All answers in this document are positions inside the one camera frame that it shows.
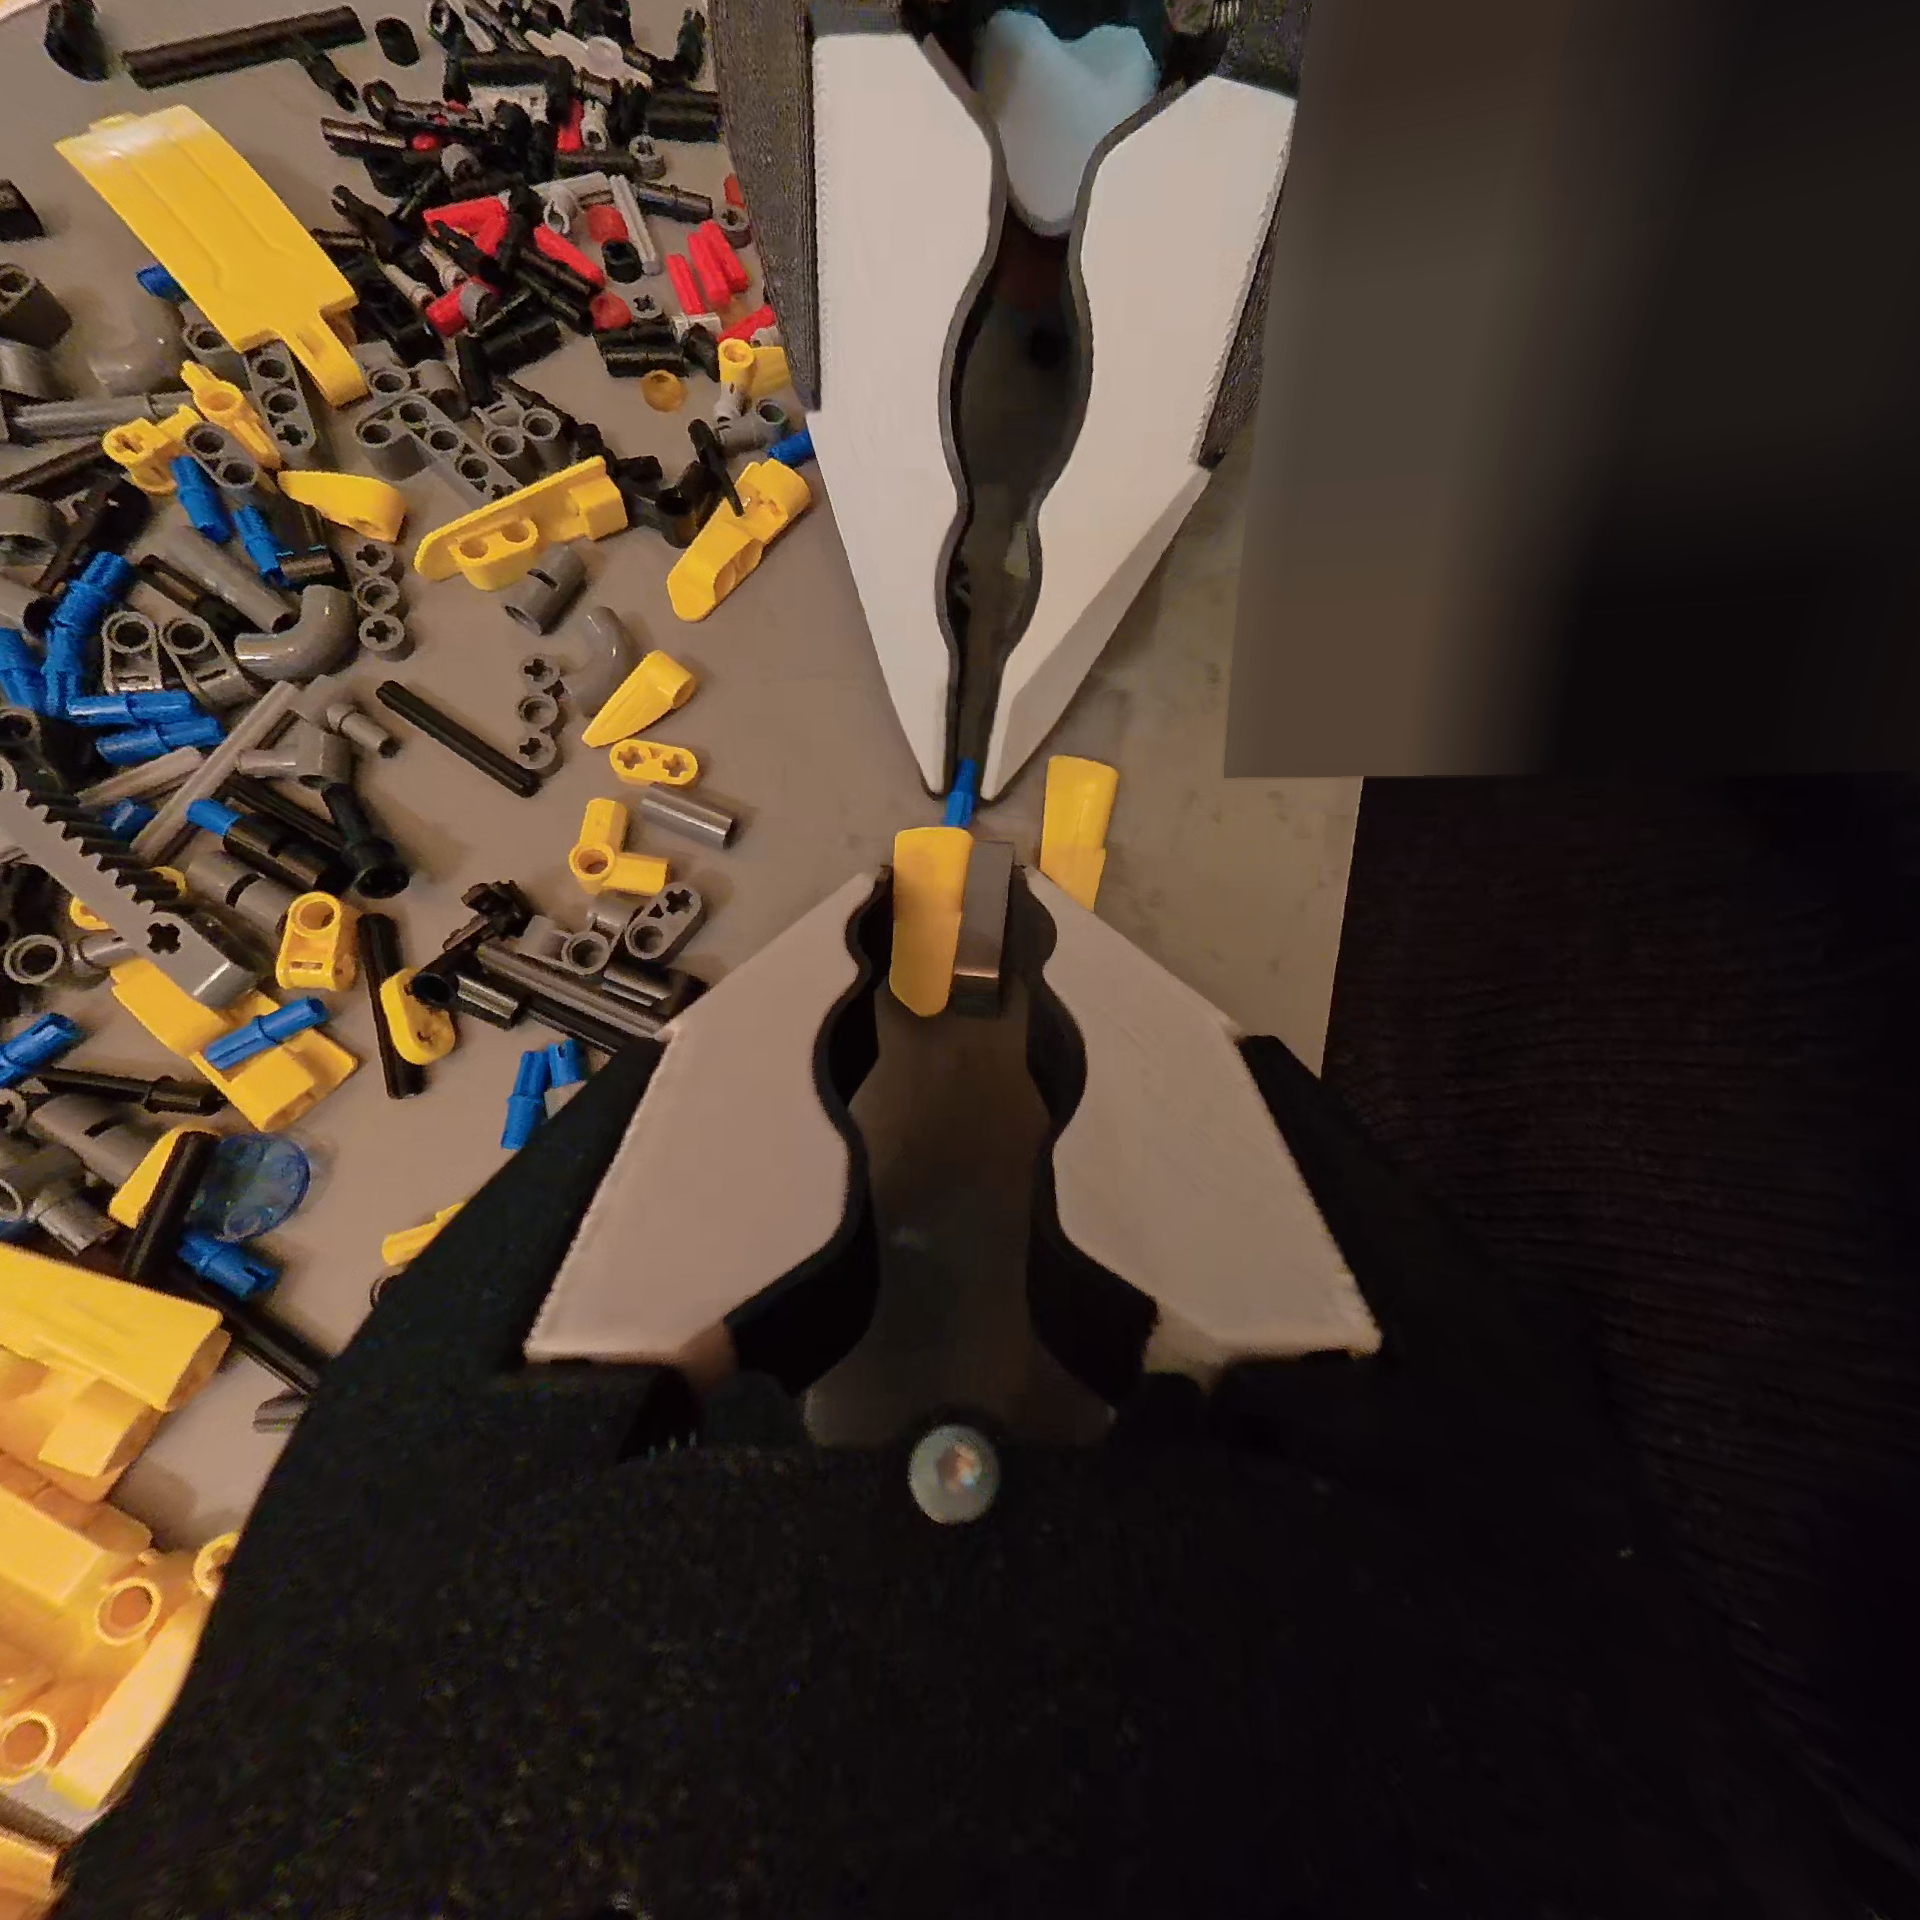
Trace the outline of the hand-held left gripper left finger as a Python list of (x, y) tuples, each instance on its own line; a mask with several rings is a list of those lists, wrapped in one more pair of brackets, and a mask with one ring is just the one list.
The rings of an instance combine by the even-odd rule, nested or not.
[(854, 873), (642, 1045), (645, 1089), (523, 1342), (712, 1387), (812, 1387), (878, 1298), (852, 1117), (880, 1057), (890, 872)]

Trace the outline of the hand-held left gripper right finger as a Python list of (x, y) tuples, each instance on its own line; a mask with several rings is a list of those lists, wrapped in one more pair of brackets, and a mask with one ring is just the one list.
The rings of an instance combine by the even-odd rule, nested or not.
[(1024, 1068), (1045, 1112), (1026, 1252), (1038, 1342), (1118, 1409), (1149, 1377), (1370, 1360), (1384, 1330), (1258, 1080), (1253, 1037), (1020, 872)]

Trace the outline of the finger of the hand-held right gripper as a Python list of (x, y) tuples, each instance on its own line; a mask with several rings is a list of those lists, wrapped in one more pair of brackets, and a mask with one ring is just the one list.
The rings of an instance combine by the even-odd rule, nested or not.
[(1001, 240), (1001, 153), (971, 85), (910, 32), (812, 44), (819, 398), (810, 435), (905, 748), (954, 765), (948, 580), (971, 502), (963, 341)]
[(1210, 485), (1203, 445), (1280, 205), (1297, 96), (1210, 75), (1094, 148), (1073, 216), (1080, 411), (1033, 537), (1024, 627), (1000, 669), (994, 801), (1074, 692)]

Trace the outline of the pile of toy building pieces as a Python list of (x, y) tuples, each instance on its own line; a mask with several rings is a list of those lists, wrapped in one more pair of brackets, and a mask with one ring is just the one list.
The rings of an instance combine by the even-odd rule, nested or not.
[(301, 1210), (233, 1243), (248, 1318), (216, 1373), (157, 1418), (109, 1499), (172, 1548), (240, 1529), (293, 1434), (305, 1380), (362, 1328), (398, 1262), (384, 1240), (459, 1203), (506, 1162), (513, 1068), (560, 1030), (510, 1004), (452, 1016), (441, 1064), (394, 1052), (355, 936), (392, 921), (392, 965), (425, 968), (472, 909), (473, 880), (513, 877), (581, 906), (562, 844), (606, 750), (579, 746), (600, 706), (572, 673), (592, 649), (542, 635), (499, 593), (416, 577), (419, 541), (473, 505), (592, 452), (689, 456), (684, 421), (714, 384), (685, 369), (682, 409), (641, 394), (632, 336), (678, 329), (668, 277), (618, 220), (606, 163), (573, 146), (570, 178), (522, 186), (464, 138), (429, 139), (428, 108), (322, 102), (288, 61), (253, 60), (177, 100), (221, 130), (342, 269), (342, 331), (369, 396), (331, 406), (282, 342), (233, 349), (58, 141), (163, 94), (75, 81), (41, 50), (46, 4), (5, 4), (5, 578), (30, 629), (91, 563), (40, 588), (60, 534), (132, 526), (122, 586), (84, 630), (78, 692), (149, 701), (193, 692), (211, 725), (97, 725), (5, 712), (75, 801), (260, 965), (256, 998), (193, 1001), (102, 920), (5, 842), (28, 893), (5, 929), (28, 939), (5, 1001), (51, 1001), (88, 1043), (64, 1101), (102, 1121), (84, 1162), (80, 1226), (186, 1128), (296, 1138), (314, 1166)]

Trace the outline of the yellow and grey toy assembly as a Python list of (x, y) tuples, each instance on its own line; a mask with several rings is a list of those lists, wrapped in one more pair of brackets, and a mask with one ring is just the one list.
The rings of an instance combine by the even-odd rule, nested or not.
[(915, 1018), (994, 1018), (1004, 1001), (1017, 850), (966, 827), (893, 842), (892, 996)]

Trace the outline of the small yellow curved piece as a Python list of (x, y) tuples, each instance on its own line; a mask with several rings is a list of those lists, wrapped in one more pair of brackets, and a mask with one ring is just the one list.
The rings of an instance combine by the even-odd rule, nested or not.
[(1102, 758), (1048, 758), (1041, 827), (1041, 873), (1069, 901), (1092, 912), (1109, 865), (1109, 833), (1120, 771)]

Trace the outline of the blue transparent dome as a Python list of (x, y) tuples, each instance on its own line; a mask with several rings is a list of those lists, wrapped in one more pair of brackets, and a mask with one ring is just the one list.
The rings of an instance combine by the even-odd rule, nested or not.
[(188, 1224), (218, 1241), (256, 1241), (301, 1210), (312, 1185), (314, 1164), (296, 1138), (225, 1136), (212, 1149)]

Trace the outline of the yellow curved panel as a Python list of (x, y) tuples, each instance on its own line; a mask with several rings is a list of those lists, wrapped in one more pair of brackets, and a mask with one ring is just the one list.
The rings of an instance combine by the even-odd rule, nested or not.
[(331, 406), (369, 396), (353, 283), (208, 118), (123, 112), (56, 148), (233, 349), (282, 342)]

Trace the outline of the grey toothed rack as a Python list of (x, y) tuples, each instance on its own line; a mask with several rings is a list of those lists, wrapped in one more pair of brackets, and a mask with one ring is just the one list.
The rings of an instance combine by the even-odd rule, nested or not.
[(102, 920), (134, 957), (154, 963), (208, 1009), (232, 1006), (260, 981), (252, 949), (186, 901), (178, 885), (60, 785), (43, 781), (43, 765), (30, 752), (8, 742), (5, 765), (5, 842)]

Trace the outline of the large yellow frame block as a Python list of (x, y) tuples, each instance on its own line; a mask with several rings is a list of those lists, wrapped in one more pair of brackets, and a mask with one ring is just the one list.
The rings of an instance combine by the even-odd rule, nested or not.
[(237, 1531), (165, 1549), (109, 1501), (5, 1459), (2, 1779), (69, 1829), (154, 1747), (200, 1656)]

